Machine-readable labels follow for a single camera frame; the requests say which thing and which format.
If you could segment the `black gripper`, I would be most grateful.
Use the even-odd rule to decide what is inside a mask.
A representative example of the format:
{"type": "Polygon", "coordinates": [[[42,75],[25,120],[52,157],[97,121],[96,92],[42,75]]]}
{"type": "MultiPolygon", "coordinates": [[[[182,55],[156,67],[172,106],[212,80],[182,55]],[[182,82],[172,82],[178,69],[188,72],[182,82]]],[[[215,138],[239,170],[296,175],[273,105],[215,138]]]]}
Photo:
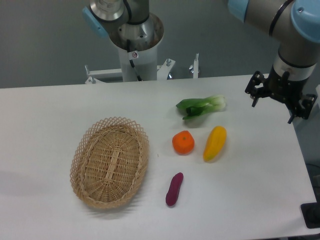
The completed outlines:
{"type": "Polygon", "coordinates": [[[287,104],[290,112],[288,124],[295,118],[307,120],[317,100],[317,95],[303,95],[303,88],[308,77],[300,80],[290,80],[291,74],[288,71],[279,75],[272,66],[267,79],[260,71],[256,71],[250,78],[245,93],[253,100],[252,107],[255,107],[260,98],[272,98],[280,103],[287,104]]]}

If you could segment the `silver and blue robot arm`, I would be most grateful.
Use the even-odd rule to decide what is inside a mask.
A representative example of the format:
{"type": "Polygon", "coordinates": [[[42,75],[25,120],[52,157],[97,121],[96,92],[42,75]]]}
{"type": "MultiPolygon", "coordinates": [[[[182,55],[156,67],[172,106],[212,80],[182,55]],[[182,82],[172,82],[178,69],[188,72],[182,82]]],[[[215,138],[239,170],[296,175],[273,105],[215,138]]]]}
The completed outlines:
{"type": "MultiPolygon", "coordinates": [[[[285,104],[290,117],[308,119],[317,100],[303,88],[320,59],[320,3],[317,0],[227,0],[229,12],[279,41],[267,77],[256,71],[245,92],[254,103],[271,98],[285,104]]],[[[173,65],[157,66],[164,35],[147,0],[92,0],[82,10],[89,27],[117,47],[124,82],[165,80],[173,65]]]]}

